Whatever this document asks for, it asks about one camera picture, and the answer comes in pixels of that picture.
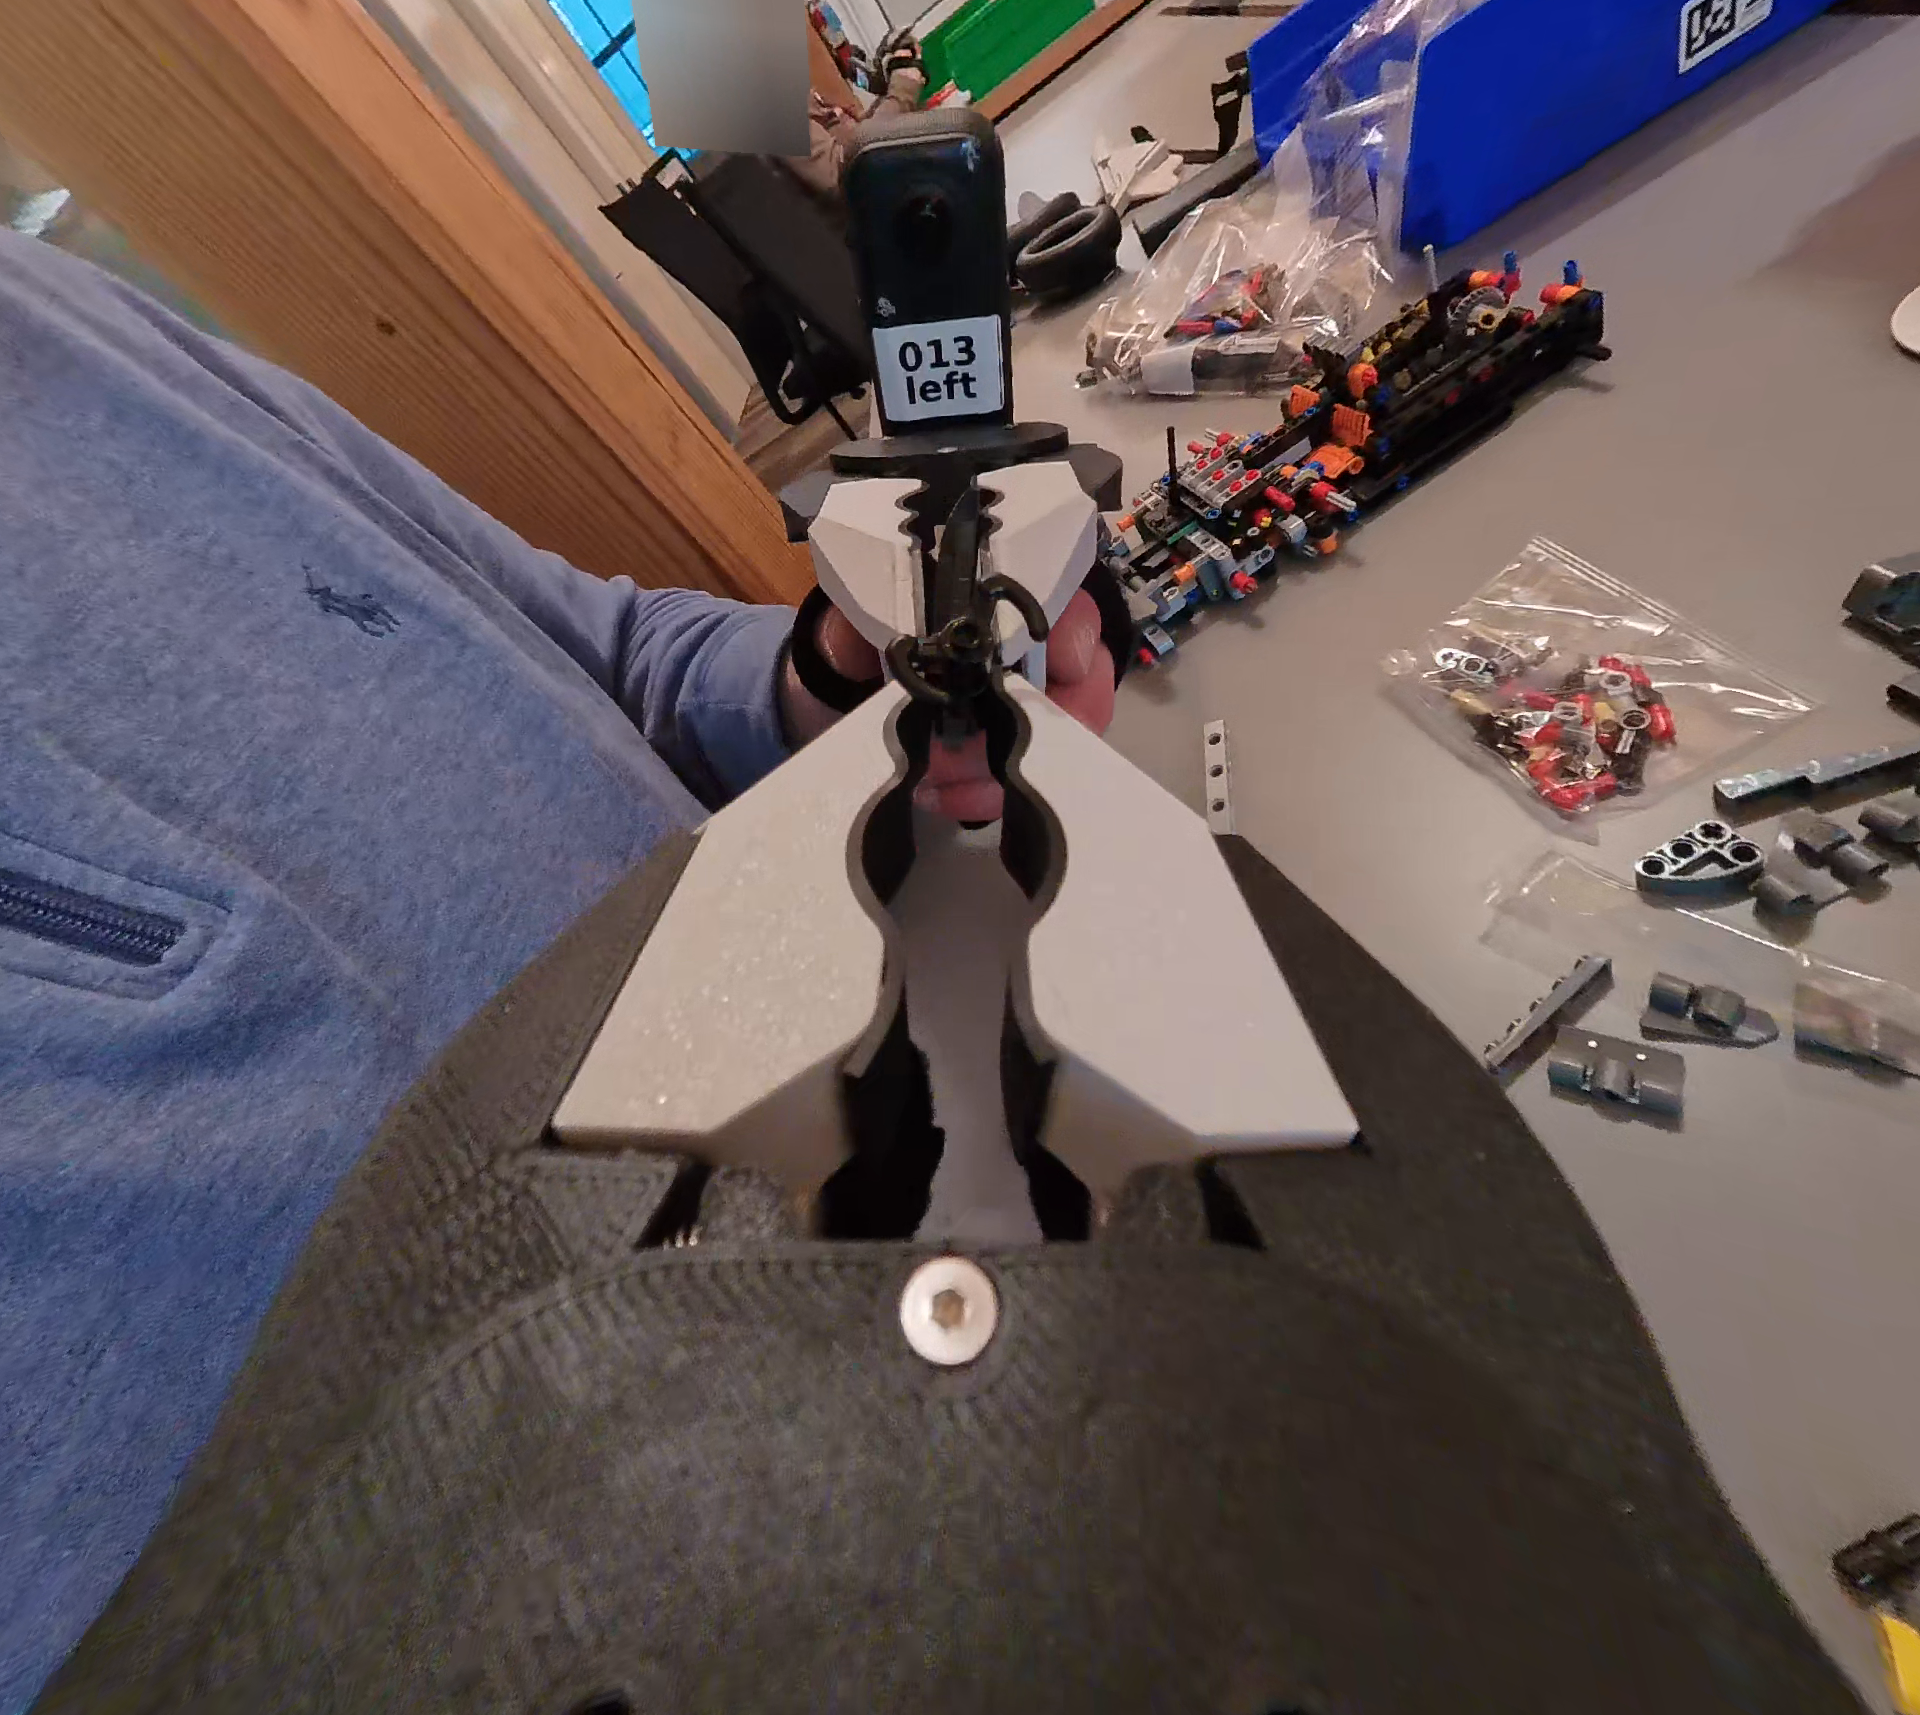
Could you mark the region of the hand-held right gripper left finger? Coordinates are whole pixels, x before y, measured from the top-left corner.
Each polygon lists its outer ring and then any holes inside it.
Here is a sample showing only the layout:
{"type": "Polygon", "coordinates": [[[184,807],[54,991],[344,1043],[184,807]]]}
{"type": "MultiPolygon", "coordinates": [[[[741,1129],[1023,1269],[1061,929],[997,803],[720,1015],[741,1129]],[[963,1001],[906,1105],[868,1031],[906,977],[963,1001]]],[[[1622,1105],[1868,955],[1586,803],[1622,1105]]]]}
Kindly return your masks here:
{"type": "Polygon", "coordinates": [[[549,1119],[579,1151],[750,1169],[819,1231],[906,1239],[930,1205],[934,1111],[900,935],[874,883],[913,859],[885,683],[707,817],[549,1119]]]}

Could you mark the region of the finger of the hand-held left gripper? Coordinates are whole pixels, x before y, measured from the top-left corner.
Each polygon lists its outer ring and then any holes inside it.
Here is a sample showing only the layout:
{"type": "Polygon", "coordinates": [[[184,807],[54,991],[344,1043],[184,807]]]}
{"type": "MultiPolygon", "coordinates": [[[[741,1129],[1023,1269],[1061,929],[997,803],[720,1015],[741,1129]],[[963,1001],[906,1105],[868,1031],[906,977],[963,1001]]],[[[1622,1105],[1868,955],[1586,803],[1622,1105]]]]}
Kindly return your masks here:
{"type": "Polygon", "coordinates": [[[987,471],[973,487],[986,667],[1041,683],[1050,633],[1094,565],[1094,501],[1076,471],[987,471]]]}
{"type": "Polygon", "coordinates": [[[924,545],[916,533],[927,485],[919,477],[832,477],[807,527],[807,551],[827,607],[876,653],[877,681],[898,687],[889,649],[927,629],[924,545]]]}

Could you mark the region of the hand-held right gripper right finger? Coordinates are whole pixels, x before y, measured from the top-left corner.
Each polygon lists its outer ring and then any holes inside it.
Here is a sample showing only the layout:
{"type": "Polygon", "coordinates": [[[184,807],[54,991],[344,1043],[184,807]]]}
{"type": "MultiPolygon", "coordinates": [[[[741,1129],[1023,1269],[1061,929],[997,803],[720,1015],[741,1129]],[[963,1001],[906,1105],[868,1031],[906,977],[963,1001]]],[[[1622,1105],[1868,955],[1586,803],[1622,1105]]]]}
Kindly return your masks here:
{"type": "Polygon", "coordinates": [[[999,863],[1020,889],[999,1039],[1044,1241],[1144,1169],[1344,1151],[1360,1131],[1202,815],[1020,673],[997,687],[999,863]]]}

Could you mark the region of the black lego tire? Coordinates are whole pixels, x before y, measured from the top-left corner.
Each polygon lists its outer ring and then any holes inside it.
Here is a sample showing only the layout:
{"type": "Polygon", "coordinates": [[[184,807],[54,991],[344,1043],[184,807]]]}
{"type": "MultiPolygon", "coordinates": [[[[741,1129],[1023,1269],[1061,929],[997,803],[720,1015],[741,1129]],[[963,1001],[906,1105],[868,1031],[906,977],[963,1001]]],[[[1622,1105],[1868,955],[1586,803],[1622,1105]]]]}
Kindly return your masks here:
{"type": "Polygon", "coordinates": [[[1061,192],[1023,202],[1007,232],[1011,287],[1041,303],[1064,303],[1099,287],[1117,267],[1121,218],[1106,200],[1061,192]]]}

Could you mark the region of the clear bag of lego pins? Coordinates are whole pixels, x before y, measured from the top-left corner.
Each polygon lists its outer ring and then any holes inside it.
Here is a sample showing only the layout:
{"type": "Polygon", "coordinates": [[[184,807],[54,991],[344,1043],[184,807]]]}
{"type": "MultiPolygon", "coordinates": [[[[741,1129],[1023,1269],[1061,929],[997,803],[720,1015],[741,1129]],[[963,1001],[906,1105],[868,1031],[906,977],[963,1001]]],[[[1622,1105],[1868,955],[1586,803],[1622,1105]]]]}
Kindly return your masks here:
{"type": "Polygon", "coordinates": [[[1764,657],[1544,535],[1380,673],[1442,747],[1562,823],[1741,767],[1816,707],[1764,657]]]}

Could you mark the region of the group of dark grey lego pieces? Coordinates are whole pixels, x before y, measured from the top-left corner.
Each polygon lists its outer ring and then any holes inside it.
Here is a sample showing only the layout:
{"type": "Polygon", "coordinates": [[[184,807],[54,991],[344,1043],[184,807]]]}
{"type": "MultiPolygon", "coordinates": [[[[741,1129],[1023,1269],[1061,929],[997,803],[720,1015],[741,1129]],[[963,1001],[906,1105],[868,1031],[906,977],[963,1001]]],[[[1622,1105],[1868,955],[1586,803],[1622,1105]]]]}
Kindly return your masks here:
{"type": "MultiPolygon", "coordinates": [[[[1887,743],[1793,767],[1764,767],[1714,783],[1718,807],[1737,815],[1777,815],[1760,839],[1739,819],[1708,817],[1647,849],[1628,887],[1597,885],[1614,897],[1603,909],[1578,909],[1587,921],[1620,911],[1673,909],[1708,937],[1761,947],[1777,973],[1791,969],[1790,1049],[1823,1067],[1875,1079],[1914,1081],[1918,1073],[1915,991],[1906,983],[1836,967],[1787,949],[1772,935],[1724,929],[1714,911],[1748,905],[1769,929],[1804,929],[1847,897],[1875,889],[1894,857],[1915,861],[1915,743],[1887,743]]],[[[1548,991],[1481,1055],[1498,1075],[1542,1057],[1553,1087],[1587,1101],[1677,1119],[1684,1113],[1681,1049],[1751,1051],[1773,1045],[1777,1015],[1753,1003],[1746,985],[1726,985],[1680,961],[1677,929],[1661,929],[1660,953],[1643,979],[1639,1033],[1612,1037],[1583,1023],[1587,1007],[1622,971],[1635,927],[1571,961],[1548,991]]]]}

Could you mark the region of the small black lego piece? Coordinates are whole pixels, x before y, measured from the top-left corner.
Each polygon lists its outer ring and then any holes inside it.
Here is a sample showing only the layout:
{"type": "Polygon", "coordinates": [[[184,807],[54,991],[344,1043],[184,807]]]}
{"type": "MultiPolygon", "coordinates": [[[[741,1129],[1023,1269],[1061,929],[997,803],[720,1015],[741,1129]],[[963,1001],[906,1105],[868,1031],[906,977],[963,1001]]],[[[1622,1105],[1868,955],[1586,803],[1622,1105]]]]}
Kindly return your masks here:
{"type": "Polygon", "coordinates": [[[1918,1585],[1918,1513],[1904,1513],[1838,1547],[1836,1581],[1868,1603],[1894,1603],[1918,1585]]]}

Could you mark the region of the person's left hand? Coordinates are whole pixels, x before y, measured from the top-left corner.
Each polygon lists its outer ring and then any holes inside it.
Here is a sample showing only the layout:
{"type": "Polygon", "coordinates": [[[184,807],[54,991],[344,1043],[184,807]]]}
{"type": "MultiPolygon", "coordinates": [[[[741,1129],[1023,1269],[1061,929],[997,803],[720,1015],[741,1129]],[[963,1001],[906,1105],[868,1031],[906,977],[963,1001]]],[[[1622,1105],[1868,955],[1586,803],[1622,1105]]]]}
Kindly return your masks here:
{"type": "MultiPolygon", "coordinates": [[[[807,687],[803,669],[822,667],[841,685],[858,687],[882,673],[877,649],[819,591],[807,595],[793,623],[778,681],[780,723],[790,749],[822,735],[845,711],[807,687]]],[[[1096,585],[1088,579],[1048,635],[1044,691],[1066,715],[1103,735],[1113,719],[1116,689],[1112,647],[1102,631],[1096,585]]],[[[1002,787],[986,749],[981,737],[957,747],[931,743],[916,805],[970,827],[993,821],[1002,811],[1002,787]]]]}

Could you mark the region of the black folding chair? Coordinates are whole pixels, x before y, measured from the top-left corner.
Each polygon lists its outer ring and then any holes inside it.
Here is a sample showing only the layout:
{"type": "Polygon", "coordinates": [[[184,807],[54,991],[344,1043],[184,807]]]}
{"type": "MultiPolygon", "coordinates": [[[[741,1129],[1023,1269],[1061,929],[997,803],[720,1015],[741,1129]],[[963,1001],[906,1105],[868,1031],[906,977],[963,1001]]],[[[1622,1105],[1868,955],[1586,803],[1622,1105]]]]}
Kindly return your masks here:
{"type": "Polygon", "coordinates": [[[598,214],[727,327],[783,425],[874,381],[845,228],[774,160],[667,150],[598,214]]]}

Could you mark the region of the green plastic bin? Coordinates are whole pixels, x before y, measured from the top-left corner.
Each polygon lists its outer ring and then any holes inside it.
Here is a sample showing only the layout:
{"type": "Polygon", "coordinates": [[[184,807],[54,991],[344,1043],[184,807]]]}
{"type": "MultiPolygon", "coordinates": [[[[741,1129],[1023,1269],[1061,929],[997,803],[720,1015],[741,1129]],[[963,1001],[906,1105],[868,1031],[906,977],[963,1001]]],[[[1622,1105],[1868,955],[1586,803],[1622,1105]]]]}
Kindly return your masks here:
{"type": "Polygon", "coordinates": [[[1094,0],[968,0],[921,40],[924,96],[989,96],[1094,14],[1094,0]]]}

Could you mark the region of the clear bag white label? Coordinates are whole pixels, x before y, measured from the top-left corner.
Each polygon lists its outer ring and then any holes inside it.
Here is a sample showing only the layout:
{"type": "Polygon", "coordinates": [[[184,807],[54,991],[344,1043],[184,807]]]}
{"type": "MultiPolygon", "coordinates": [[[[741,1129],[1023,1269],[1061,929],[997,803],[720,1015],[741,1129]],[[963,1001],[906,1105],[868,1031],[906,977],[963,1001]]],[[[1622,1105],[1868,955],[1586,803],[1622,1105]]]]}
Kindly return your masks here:
{"type": "Polygon", "coordinates": [[[1136,397],[1270,395],[1346,347],[1387,297],[1371,214],[1258,190],[1177,222],[1084,329],[1082,385],[1136,397]]]}

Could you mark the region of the empty clear plastic bag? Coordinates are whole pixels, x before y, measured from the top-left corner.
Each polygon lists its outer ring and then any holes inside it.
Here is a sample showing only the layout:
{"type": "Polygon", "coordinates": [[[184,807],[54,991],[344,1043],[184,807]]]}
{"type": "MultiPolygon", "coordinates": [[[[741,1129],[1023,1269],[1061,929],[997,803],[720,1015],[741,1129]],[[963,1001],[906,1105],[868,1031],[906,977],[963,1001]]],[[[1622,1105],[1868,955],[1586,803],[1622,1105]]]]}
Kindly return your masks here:
{"type": "Polygon", "coordinates": [[[1758,927],[1746,907],[1646,897],[1553,849],[1498,883],[1480,939],[1508,959],[1539,967],[1605,955],[1624,983],[1646,983],[1654,971],[1670,969],[1750,997],[1783,999],[1801,975],[1836,973],[1860,987],[1885,983],[1915,995],[1915,963],[1894,947],[1899,935],[1875,915],[1863,915],[1860,933],[1850,929],[1863,907],[1838,905],[1816,915],[1808,933],[1793,935],[1758,927]]]}

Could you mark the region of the person's blue sweater torso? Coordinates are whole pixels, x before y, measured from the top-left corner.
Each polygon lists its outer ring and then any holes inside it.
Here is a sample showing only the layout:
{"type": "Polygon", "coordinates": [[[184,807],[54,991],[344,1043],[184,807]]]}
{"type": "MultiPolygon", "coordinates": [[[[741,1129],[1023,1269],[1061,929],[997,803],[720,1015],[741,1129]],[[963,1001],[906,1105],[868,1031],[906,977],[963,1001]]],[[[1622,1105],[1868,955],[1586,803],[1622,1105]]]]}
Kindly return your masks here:
{"type": "Polygon", "coordinates": [[[579,569],[295,375],[10,232],[2,449],[21,1711],[381,1115],[711,809],[574,659],[579,569]]]}

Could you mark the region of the wooden cabinet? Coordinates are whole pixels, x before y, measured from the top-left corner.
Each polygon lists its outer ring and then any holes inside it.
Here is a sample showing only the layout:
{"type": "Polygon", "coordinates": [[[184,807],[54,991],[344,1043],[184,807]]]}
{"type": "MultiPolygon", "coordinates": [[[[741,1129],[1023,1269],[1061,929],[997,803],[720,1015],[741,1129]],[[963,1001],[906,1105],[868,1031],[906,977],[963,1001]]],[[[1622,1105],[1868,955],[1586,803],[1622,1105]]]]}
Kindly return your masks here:
{"type": "Polygon", "coordinates": [[[233,335],[601,575],[811,571],[686,383],[357,0],[2,0],[4,138],[233,335]]]}

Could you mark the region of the blue plastic bin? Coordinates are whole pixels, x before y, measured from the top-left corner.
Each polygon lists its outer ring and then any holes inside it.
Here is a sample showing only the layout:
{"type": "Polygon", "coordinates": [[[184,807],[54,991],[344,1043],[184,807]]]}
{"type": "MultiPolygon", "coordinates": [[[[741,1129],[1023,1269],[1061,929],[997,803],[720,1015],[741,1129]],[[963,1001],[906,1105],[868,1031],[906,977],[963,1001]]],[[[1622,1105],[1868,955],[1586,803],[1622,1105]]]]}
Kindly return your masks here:
{"type": "Polygon", "coordinates": [[[1422,54],[1401,246],[1456,246],[1839,0],[1488,0],[1422,54]]]}

